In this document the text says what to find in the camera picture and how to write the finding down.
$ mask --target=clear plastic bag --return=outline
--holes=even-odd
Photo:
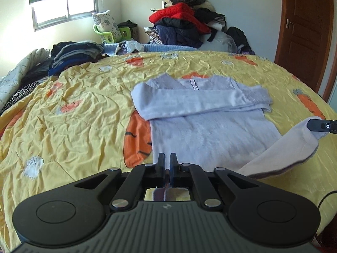
[[[199,50],[212,50],[212,51],[223,51],[230,53],[237,53],[237,47],[233,38],[222,31],[218,31],[212,42],[207,40],[210,38],[210,34],[206,34],[200,37],[200,41],[203,45]]]

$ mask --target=yellow blanket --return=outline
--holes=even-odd
[[[248,86],[261,84],[274,101],[272,112],[265,116],[282,135],[312,115],[337,119],[305,84],[258,56],[211,51],[140,53],[71,67],[0,117],[0,245],[6,252],[20,243],[11,219],[15,207],[27,197],[110,167],[129,171],[124,156],[130,167],[152,161],[149,130],[133,114],[130,91],[163,72],[174,78],[196,72],[230,76]],[[132,141],[135,133],[144,134],[143,141]],[[337,135],[328,134],[309,161],[263,181],[317,205],[324,195],[337,190],[336,157]],[[41,159],[36,177],[24,173],[27,162]],[[319,233],[336,214],[337,197],[329,196],[320,211]]]

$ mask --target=window pane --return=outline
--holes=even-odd
[[[36,22],[42,23],[59,17],[66,17],[67,0],[43,0],[33,3]]]
[[[94,0],[68,0],[69,15],[94,11]]]

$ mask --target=silver screw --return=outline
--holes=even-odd
[[[129,204],[127,200],[124,199],[117,199],[112,202],[112,206],[115,208],[123,208]]]
[[[208,199],[204,202],[204,204],[208,207],[217,207],[221,204],[221,202],[218,199]]]

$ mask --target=floral pillow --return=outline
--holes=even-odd
[[[110,14],[110,10],[102,13],[92,13],[92,18],[97,26],[99,32],[112,32],[116,41],[122,39],[122,34],[119,28]]]

